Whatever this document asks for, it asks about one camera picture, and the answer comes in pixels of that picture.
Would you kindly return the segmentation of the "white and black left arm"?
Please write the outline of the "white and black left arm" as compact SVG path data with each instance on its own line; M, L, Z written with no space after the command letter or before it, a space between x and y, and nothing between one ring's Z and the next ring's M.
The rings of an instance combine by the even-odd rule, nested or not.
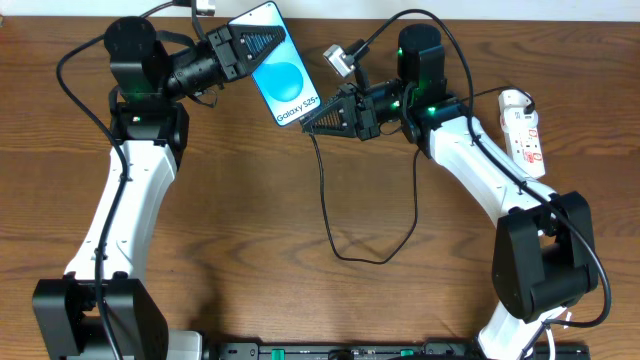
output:
M286 38L281 25L227 23L199 41L142 16L101 36L116 87L110 170L90 229L64 274L42 279L34 314L53 359L210 359L196 331L172 330L145 284L159 208L188 142L184 99L253 73Z

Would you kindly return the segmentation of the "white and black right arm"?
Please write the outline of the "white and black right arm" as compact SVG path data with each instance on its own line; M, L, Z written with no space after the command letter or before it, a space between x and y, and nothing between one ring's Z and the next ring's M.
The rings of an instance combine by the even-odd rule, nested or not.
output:
M531 97L514 87L499 96L508 148L501 149L474 116L472 98L447 88L444 26L413 24L398 37L398 75L370 84L361 59L369 42L334 45L324 57L344 84L303 124L311 137L369 140L398 122L418 152L448 170L480 204L496 228L492 283L498 305L468 348L482 359L532 359L536 343L585 294L608 289L593 238L590 207L576 193L559 194L525 167L538 161L537 114Z

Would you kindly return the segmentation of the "blue Galaxy smartphone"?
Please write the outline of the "blue Galaxy smartphone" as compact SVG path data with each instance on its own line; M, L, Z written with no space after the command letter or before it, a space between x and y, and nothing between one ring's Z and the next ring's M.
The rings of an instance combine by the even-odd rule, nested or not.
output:
M229 24L282 26L284 29L284 41L252 74L254 83L278 126L287 126L320 107L321 99L316 87L273 1L265 2L233 18Z

